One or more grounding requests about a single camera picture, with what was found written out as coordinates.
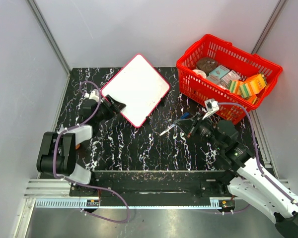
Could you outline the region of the pink framed whiteboard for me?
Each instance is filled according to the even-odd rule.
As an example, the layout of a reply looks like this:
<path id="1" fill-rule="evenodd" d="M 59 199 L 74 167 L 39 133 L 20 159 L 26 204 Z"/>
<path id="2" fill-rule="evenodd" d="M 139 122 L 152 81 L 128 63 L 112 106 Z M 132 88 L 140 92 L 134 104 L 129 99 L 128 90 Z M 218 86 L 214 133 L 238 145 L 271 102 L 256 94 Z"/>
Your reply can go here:
<path id="1" fill-rule="evenodd" d="M 101 94 L 125 104 L 122 116 L 139 128 L 169 90 L 169 83 L 144 56 L 137 54 L 105 84 Z"/>

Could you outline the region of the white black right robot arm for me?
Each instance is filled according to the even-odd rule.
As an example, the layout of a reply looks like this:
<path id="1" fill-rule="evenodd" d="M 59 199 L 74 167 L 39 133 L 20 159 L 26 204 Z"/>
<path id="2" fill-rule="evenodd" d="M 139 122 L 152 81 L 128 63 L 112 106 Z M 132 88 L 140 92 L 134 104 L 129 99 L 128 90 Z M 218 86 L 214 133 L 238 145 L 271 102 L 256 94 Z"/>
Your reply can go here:
<path id="1" fill-rule="evenodd" d="M 216 184 L 221 196 L 237 196 L 268 217 L 285 238 L 298 238 L 298 196 L 271 175 L 238 141 L 238 131 L 229 120 L 213 125 L 201 114 L 174 121 L 196 142 L 210 143 L 218 151 L 214 163 L 225 175 Z"/>

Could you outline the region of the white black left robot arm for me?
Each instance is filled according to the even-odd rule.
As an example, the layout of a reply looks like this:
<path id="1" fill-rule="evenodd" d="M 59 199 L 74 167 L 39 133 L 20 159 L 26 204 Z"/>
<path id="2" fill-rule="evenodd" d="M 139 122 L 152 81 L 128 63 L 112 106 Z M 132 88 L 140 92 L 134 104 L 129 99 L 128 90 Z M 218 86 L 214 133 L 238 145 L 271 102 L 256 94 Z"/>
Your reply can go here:
<path id="1" fill-rule="evenodd" d="M 126 104 L 113 99 L 90 95 L 81 105 L 78 125 L 61 132 L 43 134 L 36 163 L 37 171 L 42 174 L 56 175 L 80 183 L 80 190 L 87 196 L 93 196 L 98 189 L 92 181 L 91 171 L 76 162 L 76 147 L 94 137 L 102 121 L 108 121 L 119 114 Z"/>

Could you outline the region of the white blue whiteboard marker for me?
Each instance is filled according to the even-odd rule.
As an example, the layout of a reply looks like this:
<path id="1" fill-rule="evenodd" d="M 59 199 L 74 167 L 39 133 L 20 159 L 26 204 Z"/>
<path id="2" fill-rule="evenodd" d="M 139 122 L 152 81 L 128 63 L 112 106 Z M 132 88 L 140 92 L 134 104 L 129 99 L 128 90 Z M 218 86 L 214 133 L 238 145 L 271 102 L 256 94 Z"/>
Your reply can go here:
<path id="1" fill-rule="evenodd" d="M 190 114 L 189 113 L 184 113 L 180 119 L 186 119 Z M 175 127 L 175 124 L 171 124 L 170 126 L 168 126 L 162 133 L 160 133 L 160 136 L 166 134 L 168 131 L 170 131 L 173 127 Z"/>

